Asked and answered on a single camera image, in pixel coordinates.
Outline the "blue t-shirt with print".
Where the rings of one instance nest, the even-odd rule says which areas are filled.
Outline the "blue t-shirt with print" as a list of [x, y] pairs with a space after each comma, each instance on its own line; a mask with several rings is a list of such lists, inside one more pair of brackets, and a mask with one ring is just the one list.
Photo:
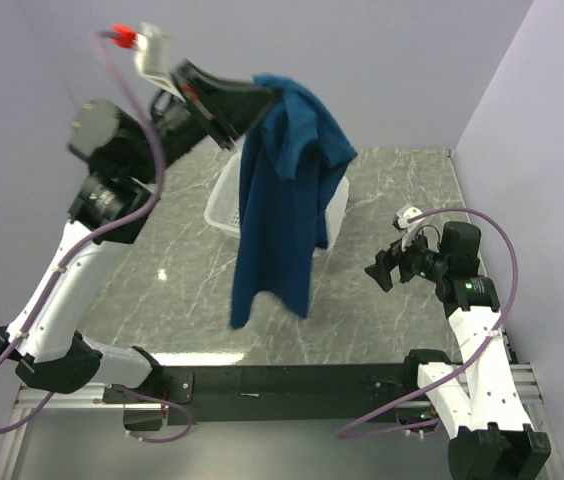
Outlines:
[[324, 103], [295, 80], [253, 78], [280, 98], [246, 135], [239, 177], [240, 238], [229, 325], [243, 328], [267, 292], [305, 318], [313, 253], [327, 249], [325, 212], [357, 152]]

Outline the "white perforated plastic basket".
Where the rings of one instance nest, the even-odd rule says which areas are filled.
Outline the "white perforated plastic basket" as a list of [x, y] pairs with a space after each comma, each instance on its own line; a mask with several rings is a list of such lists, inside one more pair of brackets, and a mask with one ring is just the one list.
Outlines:
[[[222, 169], [214, 185], [204, 211], [204, 220], [225, 235], [238, 239], [239, 225], [239, 177], [241, 152], [233, 154]], [[349, 181], [343, 177], [325, 211], [328, 239], [327, 252], [335, 246], [345, 217], [349, 197]]]

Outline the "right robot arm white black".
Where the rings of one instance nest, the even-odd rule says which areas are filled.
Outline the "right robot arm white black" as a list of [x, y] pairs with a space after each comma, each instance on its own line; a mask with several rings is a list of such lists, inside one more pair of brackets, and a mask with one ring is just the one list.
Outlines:
[[448, 465], [454, 479], [535, 479], [551, 454], [546, 433], [533, 427], [523, 407], [500, 320], [495, 284], [479, 272], [481, 231], [450, 221], [430, 249], [419, 222], [398, 220], [404, 236], [377, 253], [365, 272], [388, 292], [391, 274], [432, 282], [460, 348], [453, 367], [431, 351], [413, 351], [401, 387], [414, 399], [428, 397], [448, 436]]

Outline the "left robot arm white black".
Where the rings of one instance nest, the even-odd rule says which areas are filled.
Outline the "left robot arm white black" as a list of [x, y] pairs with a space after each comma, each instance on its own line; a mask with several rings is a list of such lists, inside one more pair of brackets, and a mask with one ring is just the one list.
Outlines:
[[[149, 111], [167, 165], [206, 138], [231, 149], [281, 95], [213, 76], [190, 61], [169, 77], [172, 86], [156, 93]], [[141, 402], [166, 398], [169, 376], [146, 350], [102, 344], [78, 330], [97, 289], [143, 229], [164, 174], [140, 122], [106, 99], [78, 111], [68, 148], [88, 174], [35, 293], [16, 320], [0, 327], [0, 355], [34, 389], [69, 394], [101, 382]]]

